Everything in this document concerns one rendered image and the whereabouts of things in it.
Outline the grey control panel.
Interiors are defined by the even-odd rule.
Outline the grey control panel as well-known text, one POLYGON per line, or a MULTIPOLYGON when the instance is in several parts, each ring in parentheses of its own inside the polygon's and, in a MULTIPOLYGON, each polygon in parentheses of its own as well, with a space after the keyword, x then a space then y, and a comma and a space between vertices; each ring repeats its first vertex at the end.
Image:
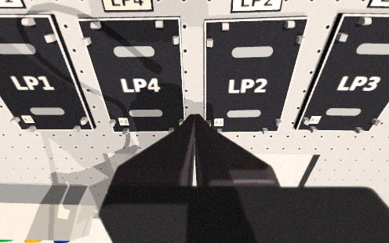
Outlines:
POLYGON ((0 242, 87 237, 94 211, 99 212, 89 187, 0 183, 0 242))

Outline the grey perforated base plate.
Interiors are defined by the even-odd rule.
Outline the grey perforated base plate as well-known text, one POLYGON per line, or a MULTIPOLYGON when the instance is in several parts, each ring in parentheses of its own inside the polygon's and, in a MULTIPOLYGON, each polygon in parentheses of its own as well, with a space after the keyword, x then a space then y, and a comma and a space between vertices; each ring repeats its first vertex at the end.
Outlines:
POLYGON ((389 13, 369 0, 283 0, 281 12, 231 13, 231 0, 153 0, 154 12, 105 13, 101 0, 24 0, 0 14, 54 14, 84 92, 94 130, 20 130, 0 100, 0 183, 85 186, 98 210, 114 176, 107 154, 139 154, 168 132, 113 132, 76 19, 180 16, 186 118, 205 119, 205 19, 309 16, 278 132, 222 133, 252 154, 313 154, 299 186, 371 187, 389 206, 389 105, 370 132, 296 131, 338 13, 389 13))

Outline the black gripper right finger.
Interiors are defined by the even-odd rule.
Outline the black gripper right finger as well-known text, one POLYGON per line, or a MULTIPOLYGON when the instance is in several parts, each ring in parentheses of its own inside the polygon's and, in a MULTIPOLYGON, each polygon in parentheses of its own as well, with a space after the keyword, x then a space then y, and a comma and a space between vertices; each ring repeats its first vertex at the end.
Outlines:
POLYGON ((271 165, 194 115, 197 186, 281 186, 271 165))

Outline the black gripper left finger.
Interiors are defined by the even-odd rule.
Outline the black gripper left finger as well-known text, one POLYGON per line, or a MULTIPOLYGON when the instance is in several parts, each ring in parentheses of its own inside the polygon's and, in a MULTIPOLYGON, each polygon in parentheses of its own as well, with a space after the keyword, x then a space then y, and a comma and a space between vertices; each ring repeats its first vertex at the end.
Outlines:
POLYGON ((195 115, 190 114, 176 130, 117 167, 109 188, 118 183, 193 186, 194 161, 195 115))

